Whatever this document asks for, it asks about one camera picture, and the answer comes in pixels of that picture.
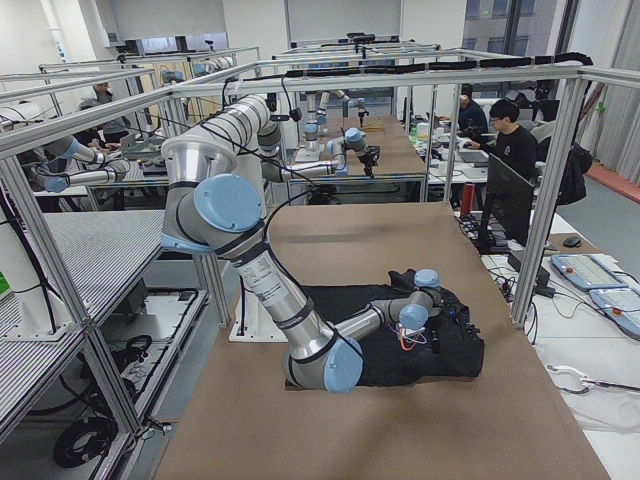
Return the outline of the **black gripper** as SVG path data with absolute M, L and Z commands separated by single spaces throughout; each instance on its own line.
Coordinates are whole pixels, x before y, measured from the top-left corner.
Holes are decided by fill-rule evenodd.
M 433 353 L 443 353 L 453 343 L 457 327 L 456 303 L 446 300 L 440 313 L 430 317 L 426 324 L 428 345 Z
M 380 147 L 376 145 L 367 145 L 357 151 L 357 157 L 366 168 L 377 166 L 379 155 Z

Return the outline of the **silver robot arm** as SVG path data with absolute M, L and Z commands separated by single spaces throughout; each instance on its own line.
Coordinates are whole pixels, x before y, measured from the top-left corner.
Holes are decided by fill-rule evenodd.
M 400 333 L 423 332 L 443 307 L 440 288 L 420 270 L 404 297 L 374 300 L 339 324 L 324 319 L 279 265 L 266 238 L 263 202 L 251 182 L 234 172 L 250 140 L 270 149 L 277 129 L 266 99 L 247 95 L 166 140 L 161 154 L 169 191 L 161 244 L 230 261 L 288 341 L 283 361 L 287 380 L 301 389 L 348 392 L 363 372 L 360 339 L 383 326 Z
M 349 128 L 341 137 L 330 139 L 325 147 L 327 159 L 307 163 L 284 165 L 280 160 L 261 161 L 262 177 L 266 180 L 283 183 L 288 180 L 302 179 L 310 182 L 312 178 L 322 176 L 346 176 L 349 174 L 347 152 L 355 153 L 363 165 L 364 175 L 373 178 L 373 168 L 378 165 L 380 147 L 369 145 L 366 135 L 358 128 Z

